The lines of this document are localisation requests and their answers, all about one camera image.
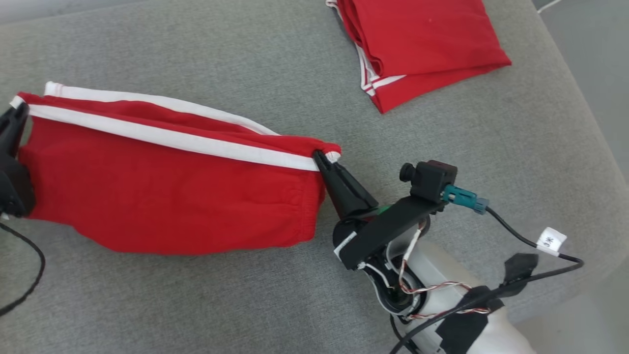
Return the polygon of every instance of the gray fabric surface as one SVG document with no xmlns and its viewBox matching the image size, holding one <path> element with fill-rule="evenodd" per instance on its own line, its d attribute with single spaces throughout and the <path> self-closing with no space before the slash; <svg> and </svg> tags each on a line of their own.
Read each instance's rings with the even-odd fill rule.
<svg viewBox="0 0 629 354">
<path fill-rule="evenodd" d="M 344 165 L 382 203 L 408 193 L 402 163 L 454 164 L 458 184 L 490 198 L 524 235 L 552 226 L 570 237 L 564 251 L 587 261 L 507 299 L 519 320 L 620 263 L 629 198 L 533 4 L 486 6 L 513 67 L 385 116 L 360 90 L 355 49 L 323 0 L 149 1 L 0 27 L 0 101 L 52 80 L 201 103 L 338 142 Z M 117 254 L 67 226 L 11 221 L 48 267 L 27 303 L 0 319 L 0 352 L 387 352 L 395 338 L 371 285 L 331 251 L 335 222 L 326 202 L 309 243 L 190 258 Z M 506 258 L 530 251 L 489 216 L 455 206 L 427 237 L 490 287 Z M 543 255 L 540 270 L 564 264 Z M 22 293 L 36 267 L 26 245 L 0 237 L 0 303 Z"/>
</svg>

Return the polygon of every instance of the teal connector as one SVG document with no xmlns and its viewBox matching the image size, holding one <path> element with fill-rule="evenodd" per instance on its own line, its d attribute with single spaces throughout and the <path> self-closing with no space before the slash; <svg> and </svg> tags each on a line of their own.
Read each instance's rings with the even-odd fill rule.
<svg viewBox="0 0 629 354">
<path fill-rule="evenodd" d="M 456 205 L 470 208 L 481 215 L 487 212 L 487 206 L 489 205 L 488 199 L 477 198 L 476 193 L 472 193 L 469 190 L 465 190 L 453 185 L 447 185 L 445 189 L 443 189 L 443 195 L 441 199 L 444 202 L 450 202 Z"/>
</svg>

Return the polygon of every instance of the robotic arm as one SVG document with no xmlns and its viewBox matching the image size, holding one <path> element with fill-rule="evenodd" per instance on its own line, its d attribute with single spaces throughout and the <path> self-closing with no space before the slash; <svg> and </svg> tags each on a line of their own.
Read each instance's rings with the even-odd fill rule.
<svg viewBox="0 0 629 354">
<path fill-rule="evenodd" d="M 487 200 L 454 185 L 455 166 L 405 164 L 400 180 L 411 182 L 410 196 L 379 208 L 343 166 L 330 163 L 320 151 L 313 158 L 340 218 L 333 231 L 334 253 L 347 269 L 364 271 L 373 283 L 400 340 L 391 353 L 402 346 L 424 354 L 534 353 L 508 322 L 499 297 L 518 294 L 529 281 L 580 268 L 581 260 L 560 254 L 577 264 L 532 276 L 537 254 L 516 254 L 505 263 L 504 283 L 489 290 L 438 246 L 420 239 L 430 228 L 430 215 L 449 203 L 478 214 L 490 211 L 508 226 Z"/>
</svg>

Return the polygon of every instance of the folded red garment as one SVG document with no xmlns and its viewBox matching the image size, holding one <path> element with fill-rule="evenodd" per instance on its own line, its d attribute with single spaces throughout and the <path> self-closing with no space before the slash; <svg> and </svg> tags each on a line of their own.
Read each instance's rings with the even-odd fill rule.
<svg viewBox="0 0 629 354">
<path fill-rule="evenodd" d="M 511 65 L 481 0 L 326 0 L 360 58 L 361 88 L 381 113 Z"/>
<path fill-rule="evenodd" d="M 19 159 L 34 219 L 122 252 L 206 254 L 310 240 L 325 196 L 311 156 L 335 144 L 147 94 L 48 83 L 20 93 L 33 130 Z"/>
</svg>

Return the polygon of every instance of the red fabric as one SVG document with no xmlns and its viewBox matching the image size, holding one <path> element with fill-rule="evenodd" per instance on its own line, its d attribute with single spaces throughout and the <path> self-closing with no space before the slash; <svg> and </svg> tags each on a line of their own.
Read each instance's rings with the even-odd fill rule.
<svg viewBox="0 0 629 354">
<path fill-rule="evenodd" d="M 29 105 L 301 156 L 315 149 L 340 152 L 317 139 L 261 135 L 151 103 L 19 95 Z M 319 172 L 182 151 L 33 115 L 19 159 L 35 187 L 34 219 L 72 225 L 103 246 L 138 253 L 286 247 L 314 235 L 325 196 Z"/>
<path fill-rule="evenodd" d="M 511 61 L 481 0 L 337 0 L 350 38 L 380 77 L 407 75 L 372 97 L 381 113 Z"/>
</svg>

